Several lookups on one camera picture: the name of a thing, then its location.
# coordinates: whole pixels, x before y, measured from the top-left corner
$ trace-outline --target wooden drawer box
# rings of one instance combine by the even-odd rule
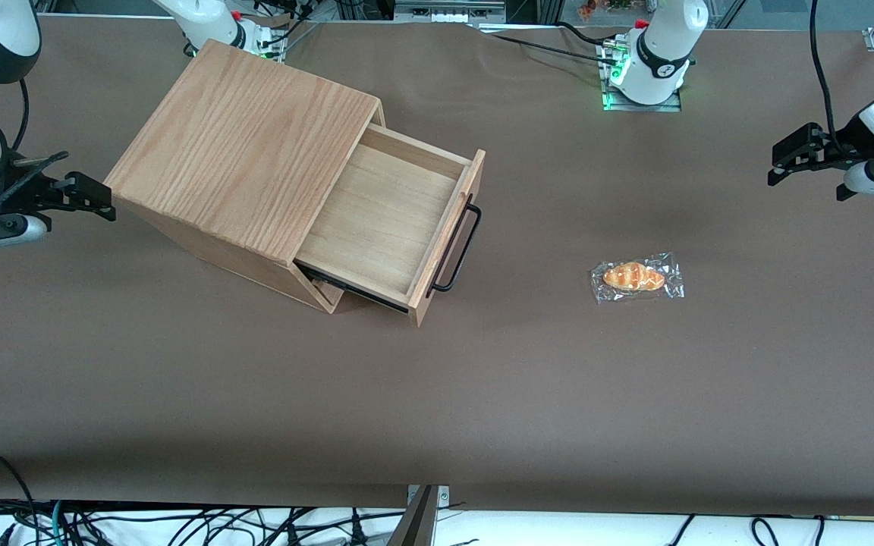
[[[482,166],[386,129],[376,97],[209,42],[106,183],[198,258],[329,313],[347,290],[420,325],[441,270],[457,274],[464,216],[479,221]]]

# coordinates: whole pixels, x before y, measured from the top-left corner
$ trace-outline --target open drawer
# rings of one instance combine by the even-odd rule
[[[313,279],[408,313],[420,325],[434,291],[450,290],[478,227],[474,197],[484,155],[461,158],[369,124],[295,263]],[[468,214],[473,222],[465,222]],[[465,224],[471,228],[462,233]],[[465,247],[451,264],[457,240]],[[437,284],[445,269],[451,281]]]

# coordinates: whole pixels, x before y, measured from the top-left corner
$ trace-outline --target brown table surface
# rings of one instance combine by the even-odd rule
[[[563,32],[521,36],[589,51]],[[42,34],[24,152],[102,179],[183,38]],[[874,98],[874,53],[821,46],[841,125]],[[836,203],[840,172],[766,186],[770,146],[823,120],[808,55],[804,33],[707,32],[682,113],[607,113],[587,61],[461,25],[322,25],[289,64],[488,151],[458,286],[420,329],[357,297],[323,315],[125,209],[56,213],[0,249],[0,453],[45,498],[399,505],[439,482],[472,508],[874,513],[874,198]],[[9,134],[18,97],[0,86]],[[598,262],[662,251],[685,300],[596,305]]]

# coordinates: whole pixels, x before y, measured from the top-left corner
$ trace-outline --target bread roll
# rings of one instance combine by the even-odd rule
[[[620,290],[659,290],[666,277],[642,263],[627,262],[602,274],[602,280]]]

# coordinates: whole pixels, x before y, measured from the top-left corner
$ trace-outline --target metal handle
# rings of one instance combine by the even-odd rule
[[[478,231],[478,224],[481,224],[481,209],[471,203],[473,198],[474,194],[467,197],[467,203],[464,204],[464,210],[461,211],[461,217],[457,219],[457,224],[454,225],[454,232],[451,233],[451,241],[448,242],[447,248],[444,249],[444,255],[441,256],[440,263],[437,264],[437,270],[434,272],[434,281],[433,284],[430,284],[430,289],[427,290],[427,297],[430,297],[431,290],[446,293],[446,291],[452,289],[454,283],[457,282],[457,276],[461,273],[461,266],[464,265],[464,257],[467,256],[467,249],[471,247],[471,239],[474,239],[474,233]],[[467,211],[472,211],[474,213],[474,225],[471,227],[471,235],[468,235],[467,241],[464,242],[464,249],[461,251],[461,259],[457,261],[457,265],[454,267],[454,274],[451,274],[451,280],[448,281],[447,284],[437,284],[437,277],[439,277],[441,271],[444,270],[444,262],[447,262],[447,256],[450,255],[451,248],[454,246],[454,241],[457,239],[457,232],[461,230],[461,225],[464,224],[464,216],[467,214]]]

